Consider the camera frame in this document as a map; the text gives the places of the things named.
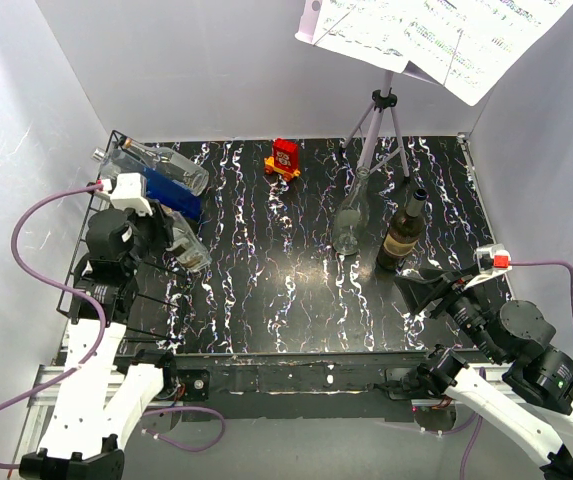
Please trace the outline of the clear square liquor bottle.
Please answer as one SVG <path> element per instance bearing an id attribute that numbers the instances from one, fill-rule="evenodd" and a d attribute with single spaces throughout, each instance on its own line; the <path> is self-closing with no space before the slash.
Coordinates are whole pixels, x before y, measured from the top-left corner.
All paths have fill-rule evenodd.
<path id="1" fill-rule="evenodd" d="M 167 215 L 172 219 L 172 241 L 167 251 L 191 273 L 206 269 L 212 259 L 208 249 L 197 237 L 193 224 L 177 211 L 168 210 Z"/>

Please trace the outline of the dark red wine bottle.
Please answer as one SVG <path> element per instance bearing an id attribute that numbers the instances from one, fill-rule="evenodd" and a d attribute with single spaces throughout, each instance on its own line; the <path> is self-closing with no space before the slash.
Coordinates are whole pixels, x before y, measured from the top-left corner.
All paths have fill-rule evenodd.
<path id="1" fill-rule="evenodd" d="M 377 264 L 388 271 L 398 270 L 413 251 L 425 231 L 424 206 L 428 194 L 417 188 L 405 206 L 392 216 L 386 235 L 378 251 Z"/>

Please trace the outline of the clear round glass bottle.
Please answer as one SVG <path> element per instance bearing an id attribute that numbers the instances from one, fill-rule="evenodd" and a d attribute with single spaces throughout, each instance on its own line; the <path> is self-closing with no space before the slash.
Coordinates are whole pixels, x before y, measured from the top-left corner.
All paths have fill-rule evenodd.
<path id="1" fill-rule="evenodd" d="M 344 256 L 354 255 L 369 220 L 367 187 L 370 172 L 365 166 L 355 171 L 355 178 L 347 197 L 341 203 L 332 225 L 331 244 Z"/>

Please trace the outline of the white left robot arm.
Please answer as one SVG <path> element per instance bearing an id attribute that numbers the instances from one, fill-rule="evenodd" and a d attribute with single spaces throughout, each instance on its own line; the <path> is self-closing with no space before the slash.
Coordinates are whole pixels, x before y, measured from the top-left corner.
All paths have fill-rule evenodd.
<path id="1" fill-rule="evenodd" d="M 119 479 L 125 445 L 153 400 L 171 398 L 177 373 L 162 362 L 129 367 L 114 396 L 114 359 L 139 292 L 141 263 L 172 242 L 172 220 L 152 200 L 143 212 L 110 206 L 88 220 L 87 251 L 73 274 L 69 346 L 54 411 L 37 449 L 20 462 L 23 479 Z"/>

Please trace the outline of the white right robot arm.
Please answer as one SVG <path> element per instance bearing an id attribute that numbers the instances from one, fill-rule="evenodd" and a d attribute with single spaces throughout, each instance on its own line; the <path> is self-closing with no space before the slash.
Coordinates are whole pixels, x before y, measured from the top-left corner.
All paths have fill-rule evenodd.
<path id="1" fill-rule="evenodd" d="M 556 330 L 535 304 L 491 306 L 485 284 L 506 272 L 423 269 L 417 277 L 396 277 L 395 284 L 411 314 L 450 317 L 491 364 L 504 367 L 501 380 L 512 393 L 498 390 L 443 345 L 394 381 L 392 390 L 463 403 L 517 444 L 545 478 L 573 479 L 573 360 L 553 345 Z"/>

